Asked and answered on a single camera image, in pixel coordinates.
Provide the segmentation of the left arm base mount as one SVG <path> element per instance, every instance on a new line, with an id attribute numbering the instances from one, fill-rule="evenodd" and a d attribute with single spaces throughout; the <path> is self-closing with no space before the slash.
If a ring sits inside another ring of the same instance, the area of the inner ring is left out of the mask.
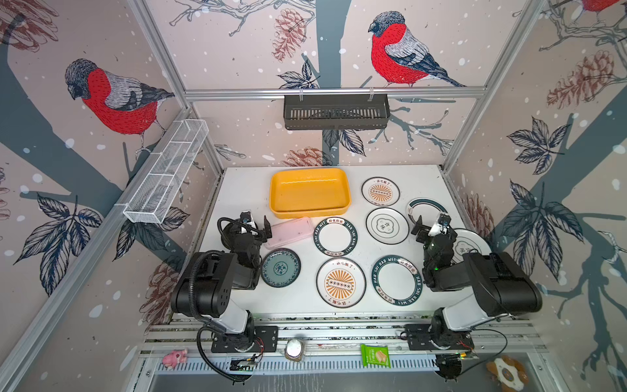
<path id="1" fill-rule="evenodd" d="M 241 334 L 224 334 L 213 338 L 213 354 L 274 353 L 277 349 L 279 328 L 258 326 Z"/>

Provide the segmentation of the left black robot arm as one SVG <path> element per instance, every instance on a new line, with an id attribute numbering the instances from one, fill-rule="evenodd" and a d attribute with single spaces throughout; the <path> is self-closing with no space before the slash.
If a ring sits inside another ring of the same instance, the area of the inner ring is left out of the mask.
<path id="1" fill-rule="evenodd" d="M 234 290 L 256 289 L 261 245 L 272 238 L 271 224 L 258 227 L 249 212 L 217 221 L 224 251 L 194 253 L 171 295 L 171 309 L 192 317 L 213 333 L 219 352 L 261 349 L 251 312 L 230 299 Z"/>

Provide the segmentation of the large green rim plate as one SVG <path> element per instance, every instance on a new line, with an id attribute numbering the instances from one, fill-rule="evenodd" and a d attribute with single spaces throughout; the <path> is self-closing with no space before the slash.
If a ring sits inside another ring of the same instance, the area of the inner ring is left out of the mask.
<path id="1" fill-rule="evenodd" d="M 383 256 L 372 266 L 372 287 L 390 305 L 410 306 L 423 291 L 420 271 L 408 259 L 398 255 Z"/>

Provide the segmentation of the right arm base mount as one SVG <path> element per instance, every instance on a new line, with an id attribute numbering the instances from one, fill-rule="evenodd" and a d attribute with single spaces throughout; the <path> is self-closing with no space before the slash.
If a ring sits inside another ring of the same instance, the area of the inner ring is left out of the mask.
<path id="1" fill-rule="evenodd" d="M 404 336 L 410 351 L 473 351 L 470 332 L 454 332 L 444 327 L 440 332 L 426 323 L 407 324 Z"/>

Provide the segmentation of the white plate grey emblem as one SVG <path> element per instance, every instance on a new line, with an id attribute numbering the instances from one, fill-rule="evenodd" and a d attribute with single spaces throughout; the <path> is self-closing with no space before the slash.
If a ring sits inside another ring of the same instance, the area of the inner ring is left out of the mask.
<path id="1" fill-rule="evenodd" d="M 389 207 L 379 207 L 369 212 L 366 228 L 372 238 L 385 245 L 398 245 L 404 242 L 410 233 L 407 219 Z"/>

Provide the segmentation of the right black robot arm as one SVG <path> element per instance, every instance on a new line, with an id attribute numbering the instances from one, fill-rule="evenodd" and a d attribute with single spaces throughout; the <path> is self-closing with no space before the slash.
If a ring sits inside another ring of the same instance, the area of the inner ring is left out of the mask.
<path id="1" fill-rule="evenodd" d="M 509 253 L 483 255 L 471 251 L 454 264 L 457 232 L 448 225 L 424 225 L 411 230 L 423 245 L 424 284 L 433 292 L 454 292 L 470 287 L 472 293 L 437 309 L 431 318 L 429 339 L 441 350 L 461 345 L 473 328 L 506 316 L 537 313 L 542 307 L 540 290 Z"/>

